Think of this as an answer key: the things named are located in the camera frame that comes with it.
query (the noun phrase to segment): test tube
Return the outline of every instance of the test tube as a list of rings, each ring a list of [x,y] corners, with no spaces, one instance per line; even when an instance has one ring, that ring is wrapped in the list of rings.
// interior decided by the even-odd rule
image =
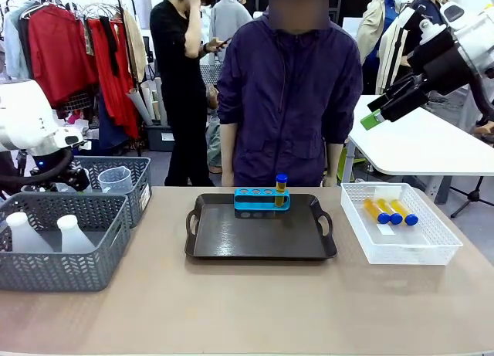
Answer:
[[[370,199],[364,200],[364,207],[365,210],[368,211],[369,214],[380,224],[386,225],[388,222],[390,222],[391,217]]]
[[[276,193],[284,193],[286,189],[286,183],[288,182],[288,176],[280,174],[276,176]],[[285,195],[275,196],[275,207],[283,207],[285,204]]]
[[[403,218],[404,218],[404,223],[406,223],[409,226],[417,225],[418,223],[418,217],[408,211],[399,200],[395,199],[394,201],[391,202],[391,207],[393,209],[400,213]]]
[[[403,222],[403,216],[393,210],[384,199],[378,199],[377,205],[391,217],[390,221],[393,225],[399,225]]]

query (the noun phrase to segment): jacket sleeve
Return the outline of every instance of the jacket sleeve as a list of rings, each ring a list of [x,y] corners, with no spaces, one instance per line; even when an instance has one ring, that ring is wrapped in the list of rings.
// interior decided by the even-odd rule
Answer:
[[[365,59],[376,46],[379,37],[384,29],[384,0],[373,0],[364,13],[364,18],[357,31],[357,46],[360,52],[360,64],[364,64]]]
[[[22,51],[21,40],[9,14],[5,17],[4,24],[5,64],[7,65],[7,74],[17,78],[19,77],[20,72],[20,56]]]
[[[362,66],[353,43],[323,115],[323,137],[328,144],[344,144],[348,138],[354,126],[354,109],[363,89]]]
[[[222,72],[218,80],[218,116],[221,124],[242,122],[242,71],[237,55],[238,34],[226,49]]]

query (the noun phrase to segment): black tray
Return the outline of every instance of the black tray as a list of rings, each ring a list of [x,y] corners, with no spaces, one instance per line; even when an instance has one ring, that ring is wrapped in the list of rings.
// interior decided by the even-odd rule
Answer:
[[[333,223],[313,195],[291,195],[287,212],[239,212],[233,194],[203,194],[187,216],[185,253],[199,259],[322,261],[335,257]],[[192,217],[198,220],[192,232]],[[329,224],[324,234],[319,219]]]

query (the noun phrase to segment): table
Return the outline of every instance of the table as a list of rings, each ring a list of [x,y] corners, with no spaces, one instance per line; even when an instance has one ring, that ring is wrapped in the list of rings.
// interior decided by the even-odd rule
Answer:
[[[357,39],[358,29],[364,18],[343,18],[343,30]]]
[[[339,188],[310,193],[333,218],[327,263],[186,258],[185,216],[202,193],[153,188],[110,286],[0,292],[0,354],[466,354],[494,350],[494,267],[465,246],[447,267],[371,266]]]
[[[470,134],[418,108],[400,120],[369,131],[360,120],[379,96],[362,96],[355,107],[343,182],[349,182],[355,148],[386,175],[432,176],[425,193],[435,199],[444,176],[494,176],[494,149]]]

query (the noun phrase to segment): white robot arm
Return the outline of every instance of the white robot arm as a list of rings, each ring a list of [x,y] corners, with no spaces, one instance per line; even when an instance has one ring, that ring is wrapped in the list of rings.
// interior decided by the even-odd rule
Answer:
[[[0,84],[0,151],[26,149],[48,155],[83,142],[74,127],[59,127],[41,87],[34,80]]]
[[[482,78],[494,79],[494,7],[475,15],[449,2],[441,14],[447,25],[433,24],[420,9],[407,8],[400,14],[401,28],[422,32],[420,45],[408,55],[413,73],[369,104],[373,113],[361,121],[366,129],[399,120],[427,103],[431,91],[447,95],[467,84],[478,109],[494,118],[494,106],[482,85]]]
[[[83,144],[75,127],[59,127],[41,87],[34,80],[0,83],[0,151],[27,150],[37,169],[32,177],[2,175],[0,184],[45,185],[64,182],[76,190],[89,184],[82,168],[71,166],[72,147]]]

